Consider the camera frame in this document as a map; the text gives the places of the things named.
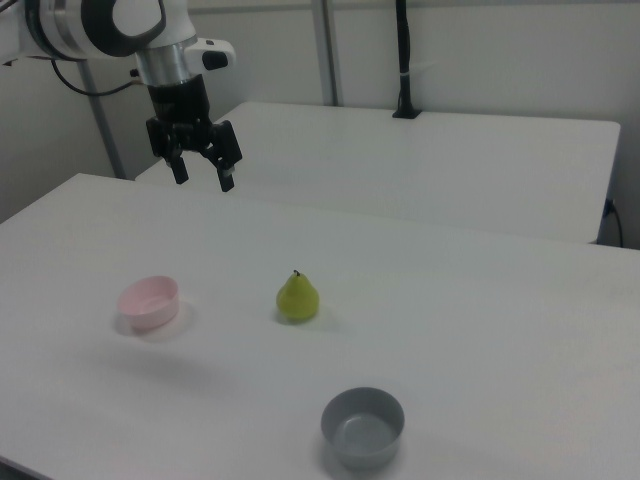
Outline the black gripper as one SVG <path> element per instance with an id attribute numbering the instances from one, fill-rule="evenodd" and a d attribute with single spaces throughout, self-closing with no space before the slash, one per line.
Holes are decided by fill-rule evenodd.
<path id="1" fill-rule="evenodd" d="M 171 169 L 175 183 L 184 184 L 188 172 L 183 150 L 201 150 L 216 169 L 221 190 L 235 186 L 235 165 L 243 158 L 230 121 L 212 124 L 210 104 L 203 77 L 186 82 L 148 87 L 155 116 L 146 121 L 152 153 Z"/>

